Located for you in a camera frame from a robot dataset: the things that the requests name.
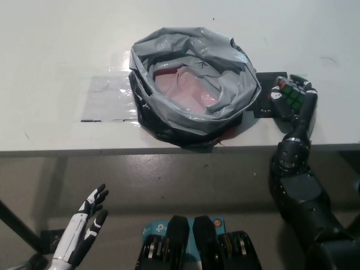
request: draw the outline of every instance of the black fingertip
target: black fingertip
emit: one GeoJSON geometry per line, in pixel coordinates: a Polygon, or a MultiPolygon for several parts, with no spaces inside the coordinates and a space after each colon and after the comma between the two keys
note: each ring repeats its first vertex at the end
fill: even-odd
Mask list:
{"type": "Polygon", "coordinates": [[[95,212],[100,211],[102,209],[102,204],[99,204],[95,208],[95,212]]]}
{"type": "Polygon", "coordinates": [[[305,78],[294,75],[294,74],[290,74],[290,79],[293,79],[293,80],[295,80],[295,81],[297,81],[298,83],[301,83],[301,84],[304,84],[304,82],[308,81],[305,78]]]}
{"type": "Polygon", "coordinates": [[[100,204],[100,203],[102,203],[104,200],[105,200],[105,198],[106,198],[106,195],[109,193],[109,191],[104,191],[104,192],[102,192],[102,193],[100,193],[99,195],[98,195],[98,197],[97,197],[97,199],[96,199],[96,204],[100,204]]]}
{"type": "Polygon", "coordinates": [[[95,219],[94,222],[96,222],[97,225],[102,226],[103,223],[105,222],[105,219],[106,219],[108,213],[109,213],[109,212],[108,212],[107,210],[105,210],[105,209],[101,210],[101,212],[100,212],[99,215],[96,217],[96,219],[95,219]]]}
{"type": "Polygon", "coordinates": [[[97,192],[98,193],[102,192],[105,189],[105,187],[106,187],[105,184],[100,185],[100,187],[97,188],[97,192]]]}

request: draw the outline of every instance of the robotic hand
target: robotic hand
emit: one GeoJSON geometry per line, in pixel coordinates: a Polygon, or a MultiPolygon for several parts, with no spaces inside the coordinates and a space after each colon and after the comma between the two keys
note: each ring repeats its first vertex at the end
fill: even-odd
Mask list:
{"type": "Polygon", "coordinates": [[[109,191],[104,189],[105,184],[95,189],[73,215],[58,243],[49,270],[75,269],[82,262],[107,217],[107,210],[102,210],[101,203],[109,191]],[[99,210],[99,215],[85,231],[87,222],[99,210]]]}
{"type": "Polygon", "coordinates": [[[291,131],[278,144],[271,160],[269,189],[305,252],[306,270],[360,269],[360,241],[331,212],[330,198],[308,165],[308,129],[317,91],[307,80],[291,75],[278,77],[270,98],[279,117],[292,120],[291,131]],[[300,97],[301,109],[291,105],[297,102],[295,97],[300,97]]]}

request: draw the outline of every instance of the black robotic arm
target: black robotic arm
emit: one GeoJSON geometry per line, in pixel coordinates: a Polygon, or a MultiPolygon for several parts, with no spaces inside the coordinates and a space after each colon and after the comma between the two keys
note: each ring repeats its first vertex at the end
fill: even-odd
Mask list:
{"type": "MultiPolygon", "coordinates": [[[[277,96],[281,87],[293,84],[304,89],[305,95],[299,114],[291,122],[291,131],[278,144],[271,160],[271,195],[299,239],[306,256],[306,270],[360,269],[360,242],[347,233],[331,212],[329,195],[308,165],[311,149],[308,130],[317,91],[310,82],[294,75],[277,82],[273,88],[277,96]]],[[[277,98],[273,103],[284,108],[282,99],[277,98]]]]}

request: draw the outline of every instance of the floor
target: floor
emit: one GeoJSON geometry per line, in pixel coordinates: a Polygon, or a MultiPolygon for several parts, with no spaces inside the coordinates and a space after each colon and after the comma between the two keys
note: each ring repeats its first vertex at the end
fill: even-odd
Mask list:
{"type": "MultiPolygon", "coordinates": [[[[246,231],[264,270],[304,269],[302,251],[267,187],[271,152],[0,159],[0,198],[36,232],[64,228],[100,183],[109,217],[79,269],[134,269],[142,228],[173,214],[220,215],[227,231],[246,231]]],[[[333,152],[314,152],[312,168],[348,226],[360,210],[359,175],[333,152]]],[[[0,269],[33,255],[0,222],[0,269]]]]}

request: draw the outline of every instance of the white table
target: white table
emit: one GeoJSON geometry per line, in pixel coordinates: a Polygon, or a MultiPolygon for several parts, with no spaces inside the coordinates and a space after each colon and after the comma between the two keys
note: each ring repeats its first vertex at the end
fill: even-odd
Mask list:
{"type": "MultiPolygon", "coordinates": [[[[165,26],[234,37],[259,72],[306,75],[319,92],[314,149],[360,149],[360,2],[347,0],[4,0],[0,155],[159,154],[184,150],[134,123],[81,123],[91,77],[126,70],[132,44],[165,26]]],[[[246,114],[213,151],[274,147],[273,119],[246,114]]]]}

